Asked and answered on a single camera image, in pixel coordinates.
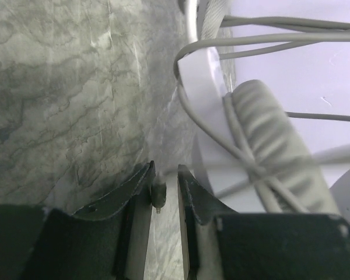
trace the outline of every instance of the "gray padded cushion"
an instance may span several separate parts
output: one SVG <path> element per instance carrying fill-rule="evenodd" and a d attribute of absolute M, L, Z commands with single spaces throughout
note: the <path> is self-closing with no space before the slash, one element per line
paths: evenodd
<path fill-rule="evenodd" d="M 338 213 L 320 168 L 313 164 L 310 168 L 299 167 L 296 157 L 309 160 L 310 153 L 265 84 L 259 80 L 242 83 L 224 98 L 224 105 L 237 147 L 270 174 L 283 171 L 273 166 L 286 166 L 288 169 L 277 179 L 309 211 Z M 279 202 L 288 211 L 285 203 Z"/>

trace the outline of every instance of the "gray marbled tabletop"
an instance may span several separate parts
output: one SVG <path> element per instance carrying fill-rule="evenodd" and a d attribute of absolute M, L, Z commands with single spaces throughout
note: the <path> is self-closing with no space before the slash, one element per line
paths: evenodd
<path fill-rule="evenodd" d="M 172 70 L 185 37 L 176 0 L 0 0 L 0 204 L 73 212 L 136 163 L 189 162 Z M 171 279 L 161 252 L 148 279 Z"/>

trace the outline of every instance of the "marble surface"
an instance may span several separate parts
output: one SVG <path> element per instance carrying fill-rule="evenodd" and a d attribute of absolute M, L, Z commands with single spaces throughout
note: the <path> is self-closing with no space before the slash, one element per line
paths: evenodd
<path fill-rule="evenodd" d="M 172 70 L 185 44 L 175 0 L 0 0 L 0 204 L 73 212 L 136 163 L 189 163 Z M 176 187 L 163 211 L 146 279 L 181 279 Z"/>

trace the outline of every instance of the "ear cup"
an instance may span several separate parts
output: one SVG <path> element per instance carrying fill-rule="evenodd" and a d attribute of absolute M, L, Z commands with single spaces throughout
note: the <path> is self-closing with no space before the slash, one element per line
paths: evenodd
<path fill-rule="evenodd" d="M 226 117 L 235 145 L 250 155 L 268 174 L 290 190 L 311 212 L 338 213 L 321 170 L 289 118 L 269 88 L 259 80 L 238 86 L 223 99 Z M 265 184 L 257 189 L 260 196 L 276 199 L 280 207 L 290 211 L 286 203 Z"/>

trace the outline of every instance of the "white wall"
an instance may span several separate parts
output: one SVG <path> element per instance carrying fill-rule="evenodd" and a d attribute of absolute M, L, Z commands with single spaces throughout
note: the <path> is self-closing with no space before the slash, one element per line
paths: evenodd
<path fill-rule="evenodd" d="M 350 22 L 350 0 L 235 0 L 232 13 L 246 17 L 293 16 Z M 234 36 L 281 32 L 261 26 L 237 27 Z M 237 51 L 252 47 L 236 47 Z M 285 110 L 350 115 L 350 43 L 321 43 L 241 58 L 236 61 L 237 84 L 264 81 Z M 350 123 L 293 120 L 311 152 L 350 144 Z M 350 167 L 325 171 L 331 186 Z"/>

